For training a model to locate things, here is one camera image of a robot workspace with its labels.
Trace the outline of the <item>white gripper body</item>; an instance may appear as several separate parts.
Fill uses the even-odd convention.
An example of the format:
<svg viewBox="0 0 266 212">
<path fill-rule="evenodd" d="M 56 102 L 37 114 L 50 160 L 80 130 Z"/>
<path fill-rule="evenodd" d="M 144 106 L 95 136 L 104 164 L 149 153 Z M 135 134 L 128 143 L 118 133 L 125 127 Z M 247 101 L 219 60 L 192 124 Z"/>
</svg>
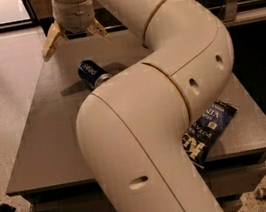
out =
<svg viewBox="0 0 266 212">
<path fill-rule="evenodd" d="M 63 30 L 72 33 L 85 31 L 95 18 L 92 0 L 82 0 L 75 3 L 51 1 L 53 18 Z"/>
</svg>

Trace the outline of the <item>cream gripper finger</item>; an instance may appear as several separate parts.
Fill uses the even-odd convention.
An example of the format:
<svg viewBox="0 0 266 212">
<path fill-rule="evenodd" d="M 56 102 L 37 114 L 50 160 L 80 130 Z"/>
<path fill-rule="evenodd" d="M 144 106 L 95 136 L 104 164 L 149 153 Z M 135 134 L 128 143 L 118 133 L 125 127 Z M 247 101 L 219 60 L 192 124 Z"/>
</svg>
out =
<svg viewBox="0 0 266 212">
<path fill-rule="evenodd" d="M 51 23 L 46 41 L 42 47 L 43 60 L 48 62 L 56 52 L 56 48 L 58 47 L 59 43 L 66 39 L 67 37 L 65 36 L 64 30 L 60 24 L 57 22 Z"/>
<path fill-rule="evenodd" d="M 93 21 L 91 22 L 91 24 L 88 26 L 88 31 L 90 33 L 92 33 L 93 35 L 99 35 L 102 38 L 105 38 L 108 41 L 112 41 L 112 37 L 110 36 L 110 34 L 106 31 L 105 27 L 101 25 L 101 23 L 99 23 L 98 20 L 93 19 Z"/>
</svg>

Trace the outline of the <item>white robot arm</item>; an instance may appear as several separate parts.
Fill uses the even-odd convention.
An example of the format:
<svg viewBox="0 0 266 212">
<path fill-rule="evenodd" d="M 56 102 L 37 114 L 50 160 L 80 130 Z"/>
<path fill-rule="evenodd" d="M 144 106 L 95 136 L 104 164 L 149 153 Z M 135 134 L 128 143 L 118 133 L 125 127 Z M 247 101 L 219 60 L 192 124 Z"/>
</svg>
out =
<svg viewBox="0 0 266 212">
<path fill-rule="evenodd" d="M 76 119 L 82 155 L 116 211 L 224 212 L 181 145 L 230 79 L 223 23 L 195 0 L 51 1 L 44 59 L 65 31 L 91 28 L 97 2 L 151 51 L 90 93 Z"/>
</svg>

